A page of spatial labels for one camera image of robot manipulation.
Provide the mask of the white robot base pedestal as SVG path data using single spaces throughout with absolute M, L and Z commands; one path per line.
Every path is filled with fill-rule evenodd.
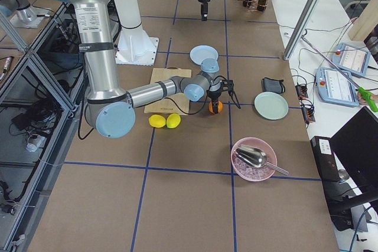
M 152 66 L 159 39 L 149 37 L 142 26 L 138 0 L 114 0 L 121 32 L 116 52 L 118 64 Z

